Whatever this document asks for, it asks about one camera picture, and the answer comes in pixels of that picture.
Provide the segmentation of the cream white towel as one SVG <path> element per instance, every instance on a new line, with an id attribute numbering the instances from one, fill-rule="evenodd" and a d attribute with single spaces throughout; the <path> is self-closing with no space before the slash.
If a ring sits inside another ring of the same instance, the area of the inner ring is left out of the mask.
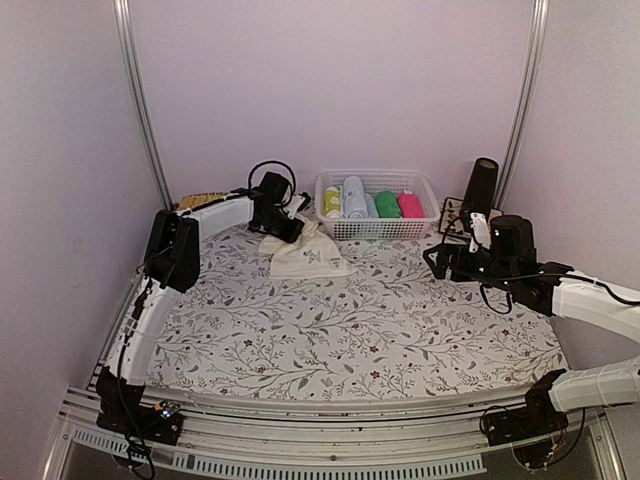
<path id="1" fill-rule="evenodd" d="M 316 221 L 300 216 L 304 227 L 294 243 L 266 236 L 259 253 L 270 257 L 269 275 L 275 280 L 311 280 L 346 277 L 357 269 L 340 253 Z"/>

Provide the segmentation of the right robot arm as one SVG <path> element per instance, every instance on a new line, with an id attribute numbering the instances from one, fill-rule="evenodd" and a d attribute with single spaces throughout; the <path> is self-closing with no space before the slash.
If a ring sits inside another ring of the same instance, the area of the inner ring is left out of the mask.
<path id="1" fill-rule="evenodd" d="M 547 317 L 579 320 L 639 339 L 639 294 L 557 263 L 540 263 L 533 227 L 518 215 L 486 220 L 472 213 L 470 241 L 441 241 L 423 258 L 437 279 L 475 281 L 482 291 L 500 289 L 506 304 L 516 304 Z M 544 374 L 526 392 L 522 407 L 499 407 L 480 421 L 491 444 L 544 435 L 567 427 L 567 412 L 616 406 L 639 400 L 639 360 L 586 370 L 558 369 Z"/>

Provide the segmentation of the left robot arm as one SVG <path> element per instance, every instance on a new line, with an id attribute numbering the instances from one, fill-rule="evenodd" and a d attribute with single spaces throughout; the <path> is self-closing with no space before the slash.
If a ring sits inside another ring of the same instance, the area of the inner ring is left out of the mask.
<path id="1" fill-rule="evenodd" d="M 306 193 L 278 200 L 261 187 L 239 188 L 195 208 L 156 214 L 132 311 L 96 382 L 99 427 L 151 439 L 159 438 L 162 431 L 176 434 L 180 430 L 182 416 L 175 407 L 144 407 L 140 400 L 164 323 L 179 297 L 199 279 L 201 241 L 246 225 L 293 243 L 304 226 L 296 214 L 309 202 Z"/>

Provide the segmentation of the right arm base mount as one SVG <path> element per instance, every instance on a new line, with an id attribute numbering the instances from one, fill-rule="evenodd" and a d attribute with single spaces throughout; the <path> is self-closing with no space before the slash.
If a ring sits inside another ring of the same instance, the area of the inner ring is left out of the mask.
<path id="1" fill-rule="evenodd" d="M 567 415 L 552 406 L 518 408 L 491 406 L 480 417 L 479 429 L 490 446 L 504 445 L 560 432 L 569 426 Z"/>

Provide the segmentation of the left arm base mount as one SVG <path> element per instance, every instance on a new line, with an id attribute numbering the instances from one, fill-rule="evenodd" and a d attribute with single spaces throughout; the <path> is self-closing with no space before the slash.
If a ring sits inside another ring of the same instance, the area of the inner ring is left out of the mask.
<path id="1" fill-rule="evenodd" d="M 163 400 L 152 407 L 142 405 L 102 406 L 96 425 L 104 430 L 176 446 L 184 416 L 181 404 Z"/>

